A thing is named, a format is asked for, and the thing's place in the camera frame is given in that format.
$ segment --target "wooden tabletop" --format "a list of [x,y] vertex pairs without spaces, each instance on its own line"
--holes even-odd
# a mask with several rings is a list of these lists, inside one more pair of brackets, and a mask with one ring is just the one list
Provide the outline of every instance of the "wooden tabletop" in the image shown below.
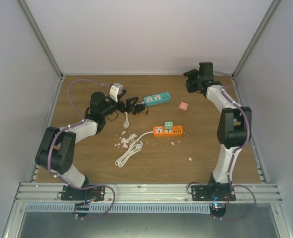
[[[205,183],[214,170],[220,151],[217,139],[217,128],[220,113],[217,108],[202,94],[188,93],[185,87],[186,78],[182,76],[69,76],[63,84],[53,126],[61,127],[81,120],[71,107],[67,89],[69,84],[80,78],[93,79],[111,84],[120,83],[127,94],[123,100],[138,96],[143,97],[161,92],[169,92],[171,101],[149,107],[140,114],[129,114],[129,128],[124,129],[122,123],[125,114],[119,113],[115,121],[108,121],[102,132],[88,137],[75,146],[74,164],[90,182],[125,182],[125,183],[189,183],[193,181]],[[227,76],[216,76],[215,80],[232,86]],[[93,92],[102,91],[106,95],[109,89],[90,82],[77,82],[71,88],[71,98],[81,112],[85,112]],[[236,99],[235,92],[227,89]],[[187,111],[177,108],[178,103],[189,104]],[[164,125],[172,121],[182,125],[185,134],[181,137],[161,137],[145,135],[142,150],[133,155],[122,168],[115,166],[115,160],[126,149],[118,148],[120,137],[128,138],[130,134],[141,134],[152,131],[153,126]],[[259,183],[259,175],[251,145],[248,144],[240,153],[233,173],[235,183]],[[48,171],[40,169],[37,182],[59,182]]]

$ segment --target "metal grille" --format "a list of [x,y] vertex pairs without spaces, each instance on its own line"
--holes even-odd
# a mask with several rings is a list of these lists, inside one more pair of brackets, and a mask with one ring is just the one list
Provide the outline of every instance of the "metal grille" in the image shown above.
[[[103,203],[90,204],[89,211],[100,213],[108,209]],[[26,212],[73,212],[73,203],[28,203]],[[209,214],[209,204],[115,204],[112,213],[203,213]]]

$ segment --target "blue power strip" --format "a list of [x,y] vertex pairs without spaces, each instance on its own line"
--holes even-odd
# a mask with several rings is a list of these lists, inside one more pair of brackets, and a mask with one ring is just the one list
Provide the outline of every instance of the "blue power strip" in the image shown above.
[[144,102],[148,107],[157,105],[160,103],[167,103],[170,100],[171,100],[171,95],[169,92],[144,97]]

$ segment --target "orange block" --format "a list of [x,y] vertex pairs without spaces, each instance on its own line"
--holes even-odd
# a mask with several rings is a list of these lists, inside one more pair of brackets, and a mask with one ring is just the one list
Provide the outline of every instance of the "orange block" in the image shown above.
[[182,136],[183,130],[181,125],[173,125],[173,128],[169,130],[165,130],[164,126],[158,125],[153,127],[153,134],[156,137]]

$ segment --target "white backdrop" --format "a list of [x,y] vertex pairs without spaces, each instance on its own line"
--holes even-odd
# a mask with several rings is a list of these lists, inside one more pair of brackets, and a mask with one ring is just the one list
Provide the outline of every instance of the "white backdrop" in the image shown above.
[[231,73],[271,0],[26,0],[63,73]]
[[0,237],[35,165],[58,81],[17,1],[0,0]]
[[293,227],[293,0],[284,0],[237,76],[269,182]]

